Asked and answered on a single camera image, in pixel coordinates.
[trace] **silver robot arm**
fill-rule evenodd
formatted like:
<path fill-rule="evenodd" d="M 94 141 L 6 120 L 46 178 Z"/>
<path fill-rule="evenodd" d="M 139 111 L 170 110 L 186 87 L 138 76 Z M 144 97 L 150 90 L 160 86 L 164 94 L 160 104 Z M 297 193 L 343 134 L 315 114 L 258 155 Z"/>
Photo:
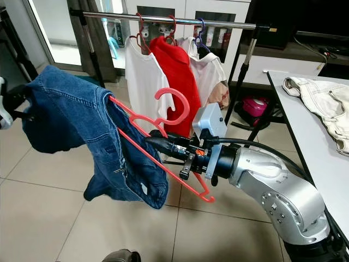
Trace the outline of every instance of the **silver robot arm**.
<path fill-rule="evenodd" d="M 227 126 L 218 104 L 200 108 L 192 126 L 196 137 L 191 139 L 173 134 L 163 138 L 159 132 L 151 132 L 152 137 L 146 141 L 160 152 L 184 161 L 179 173 L 182 179 L 188 179 L 189 170 L 204 172 L 213 186 L 218 177 L 227 178 L 231 185 L 254 198 L 283 239 L 292 261 L 344 261 L 343 239 L 332 232 L 320 193 L 310 182 L 289 171 L 279 158 L 282 154 L 272 148 L 269 150 L 278 156 L 264 150 L 222 145 L 239 142 L 224 138 Z"/>
<path fill-rule="evenodd" d="M 241 147 L 228 180 L 264 208 L 285 242 L 309 245 L 328 237 L 330 228 L 320 193 L 291 173 L 278 157 Z"/>

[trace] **curtain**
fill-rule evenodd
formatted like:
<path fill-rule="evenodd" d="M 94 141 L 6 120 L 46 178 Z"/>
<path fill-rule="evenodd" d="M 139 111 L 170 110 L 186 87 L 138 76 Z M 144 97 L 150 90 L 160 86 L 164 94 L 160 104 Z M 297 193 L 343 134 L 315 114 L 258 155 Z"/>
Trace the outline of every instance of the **curtain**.
<path fill-rule="evenodd" d="M 95 0 L 67 0 L 68 8 L 83 11 L 98 12 Z M 81 57 L 82 70 L 90 76 L 96 76 L 92 61 L 89 56 L 87 39 L 83 33 L 80 20 L 77 16 L 70 16 L 77 46 Z M 91 34 L 92 43 L 97 54 L 99 68 L 105 82 L 115 82 L 117 75 L 110 54 L 102 21 L 99 18 L 86 17 L 87 26 Z"/>

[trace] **white table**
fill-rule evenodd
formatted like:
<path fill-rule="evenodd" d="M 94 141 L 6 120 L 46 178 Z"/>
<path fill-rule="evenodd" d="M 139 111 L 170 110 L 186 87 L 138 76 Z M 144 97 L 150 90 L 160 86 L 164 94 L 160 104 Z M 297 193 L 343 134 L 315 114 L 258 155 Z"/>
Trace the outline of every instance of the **white table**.
<path fill-rule="evenodd" d="M 336 145 L 321 120 L 311 113 L 300 98 L 288 95 L 282 88 L 286 77 L 326 80 L 349 85 L 349 80 L 268 72 L 275 89 L 291 137 L 316 188 L 321 193 L 328 211 L 341 231 L 349 239 L 349 157 L 336 151 Z"/>

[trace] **denim jacket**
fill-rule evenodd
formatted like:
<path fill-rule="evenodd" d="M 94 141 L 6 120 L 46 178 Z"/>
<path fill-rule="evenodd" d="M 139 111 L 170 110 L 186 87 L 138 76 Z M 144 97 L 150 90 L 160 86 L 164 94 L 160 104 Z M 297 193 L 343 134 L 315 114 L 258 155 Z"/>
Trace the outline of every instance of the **denim jacket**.
<path fill-rule="evenodd" d="M 108 99 L 110 91 L 51 65 L 27 88 L 31 96 L 25 112 L 35 120 L 23 120 L 23 130 L 36 150 L 55 153 L 87 144 L 91 151 L 94 175 L 84 192 L 86 200 L 107 194 L 117 200 L 144 200 L 155 209 L 163 206 L 169 188 L 166 172 L 119 135 L 117 127 L 160 161 L 157 151 Z"/>

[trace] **white pants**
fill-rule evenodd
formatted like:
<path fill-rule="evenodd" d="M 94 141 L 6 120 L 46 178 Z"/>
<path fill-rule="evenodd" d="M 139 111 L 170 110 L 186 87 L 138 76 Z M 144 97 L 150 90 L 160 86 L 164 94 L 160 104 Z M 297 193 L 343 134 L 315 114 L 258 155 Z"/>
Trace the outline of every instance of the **white pants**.
<path fill-rule="evenodd" d="M 286 78 L 282 87 L 289 95 L 301 97 L 305 106 L 321 117 L 328 133 L 336 141 L 337 151 L 349 156 L 349 86 Z"/>

